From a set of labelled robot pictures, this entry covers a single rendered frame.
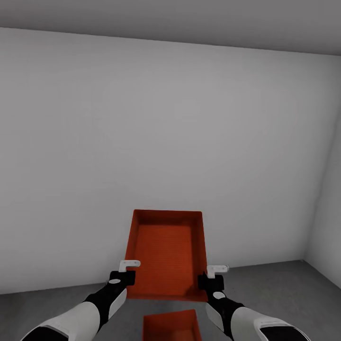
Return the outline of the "storage box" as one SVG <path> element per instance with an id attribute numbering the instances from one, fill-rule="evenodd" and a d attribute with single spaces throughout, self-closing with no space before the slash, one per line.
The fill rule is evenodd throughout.
<path id="1" fill-rule="evenodd" d="M 178 335 L 190 332 L 195 341 L 202 341 L 195 310 L 168 312 L 144 316 L 142 341 L 154 339 L 158 335 Z"/>
<path id="2" fill-rule="evenodd" d="M 198 275 L 207 274 L 202 212 L 134 210 L 125 260 L 138 260 L 127 299 L 207 302 Z"/>

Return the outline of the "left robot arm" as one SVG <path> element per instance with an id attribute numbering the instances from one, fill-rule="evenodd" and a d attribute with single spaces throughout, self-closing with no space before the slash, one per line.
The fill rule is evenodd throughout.
<path id="1" fill-rule="evenodd" d="M 21 341 L 92 341 L 124 304 L 126 286 L 135 284 L 135 270 L 126 268 L 140 265 L 138 260 L 121 260 L 119 270 L 110 273 L 107 286 L 68 312 L 41 323 Z"/>

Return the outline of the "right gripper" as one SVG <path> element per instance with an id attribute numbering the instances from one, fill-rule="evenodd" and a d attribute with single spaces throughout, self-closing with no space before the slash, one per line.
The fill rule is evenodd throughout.
<path id="1" fill-rule="evenodd" d="M 222 275 L 215 275 L 215 279 L 208 278 L 207 274 L 204 272 L 203 275 L 198 275 L 198 289 L 207 291 L 208 286 L 212 284 L 218 285 L 222 290 L 224 290 L 224 278 Z"/>

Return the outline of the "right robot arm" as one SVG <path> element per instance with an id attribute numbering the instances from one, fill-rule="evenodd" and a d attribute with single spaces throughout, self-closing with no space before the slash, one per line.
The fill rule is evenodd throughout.
<path id="1" fill-rule="evenodd" d="M 310 341 L 293 325 L 251 310 L 226 297 L 224 278 L 216 272 L 227 272 L 226 266 L 207 266 L 207 274 L 198 275 L 198 289 L 205 290 L 209 319 L 233 341 Z"/>

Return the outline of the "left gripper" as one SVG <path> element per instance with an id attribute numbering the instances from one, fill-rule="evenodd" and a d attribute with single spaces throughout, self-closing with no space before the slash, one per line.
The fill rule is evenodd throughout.
<path id="1" fill-rule="evenodd" d="M 127 270 L 126 272 L 112 271 L 109 280 L 113 277 L 124 277 L 127 286 L 133 286 L 135 284 L 135 270 Z"/>

